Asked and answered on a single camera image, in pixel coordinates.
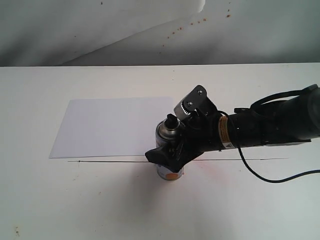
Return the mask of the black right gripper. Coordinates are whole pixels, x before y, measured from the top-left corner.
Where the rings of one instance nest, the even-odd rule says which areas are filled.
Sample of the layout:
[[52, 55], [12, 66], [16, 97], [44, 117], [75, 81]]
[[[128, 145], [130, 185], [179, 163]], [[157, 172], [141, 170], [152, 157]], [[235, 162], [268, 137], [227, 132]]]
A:
[[203, 153], [222, 149], [218, 134], [218, 121], [222, 114], [217, 109], [175, 109], [174, 113], [179, 120], [179, 127], [172, 145], [165, 143], [148, 150], [144, 155], [150, 163], [178, 173]]

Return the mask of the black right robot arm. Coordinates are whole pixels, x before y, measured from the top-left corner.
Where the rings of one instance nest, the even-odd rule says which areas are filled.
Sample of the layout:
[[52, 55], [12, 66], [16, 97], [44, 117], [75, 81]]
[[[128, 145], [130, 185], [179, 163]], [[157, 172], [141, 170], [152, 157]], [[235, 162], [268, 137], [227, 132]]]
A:
[[280, 92], [224, 115], [197, 85], [156, 128], [153, 164], [179, 172], [205, 152], [308, 143], [320, 136], [320, 89], [316, 84]]

